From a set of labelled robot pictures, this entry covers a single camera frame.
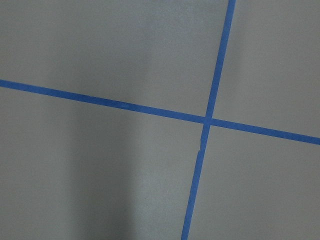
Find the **blue tape grid lines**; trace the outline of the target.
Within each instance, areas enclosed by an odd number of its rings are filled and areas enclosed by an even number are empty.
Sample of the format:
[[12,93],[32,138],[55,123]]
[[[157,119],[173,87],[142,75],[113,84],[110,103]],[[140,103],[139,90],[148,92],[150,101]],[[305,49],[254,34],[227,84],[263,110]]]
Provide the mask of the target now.
[[202,131],[200,137],[199,150],[197,153],[194,172],[192,176],[192,182],[190,186],[190,192],[187,202],[187,207],[185,211],[185,217],[183,221],[183,227],[181,232],[181,239],[186,240],[189,237],[192,217],[194,213],[194,207],[197,198],[197,192],[199,187],[199,182],[202,173],[203,161],[205,158],[205,152],[207,148],[207,143],[209,139],[209,133],[212,126],[226,128],[230,130],[237,130],[246,133],[253,133],[263,136],[270,136],[275,138],[281,138],[291,141],[297,141],[301,143],[308,143],[313,145],[319,145],[320,139],[318,137],[303,135],[293,132],[281,131],[271,128],[265,128],[260,126],[254,126],[249,124],[243,124],[239,122],[227,121],[222,119],[214,118],[215,105],[218,95],[219,84],[221,80],[221,75],[223,72],[223,66],[225,61],[225,56],[227,52],[227,46],[230,36],[230,31],[232,28],[232,22],[234,17],[234,12],[236,8],[236,1],[230,0],[227,3],[222,34],[220,38],[216,63],[214,67],[214,73],[212,78],[212,84],[210,87],[210,93],[208,98],[208,103],[206,107],[206,113],[204,116],[194,115],[184,112],[172,111],[162,108],[150,107],[145,105],[139,105],[134,103],[128,103],[124,101],[117,101],[107,98],[101,98],[96,96],[90,96],[85,94],[79,94],[69,91],[57,90],[53,88],[47,88],[42,86],[30,85],[15,81],[1,80],[0,86],[2,88],[13,89],[18,91],[24,91],[34,94],[46,95],[61,99],[67,99],[77,102],[84,102],[99,106],[111,107],[116,109],[122,109],[126,111],[133,111],[137,113],[143,113],[153,116],[160,116],[169,119],[177,119],[181,121],[187,121],[192,123],[202,124]]

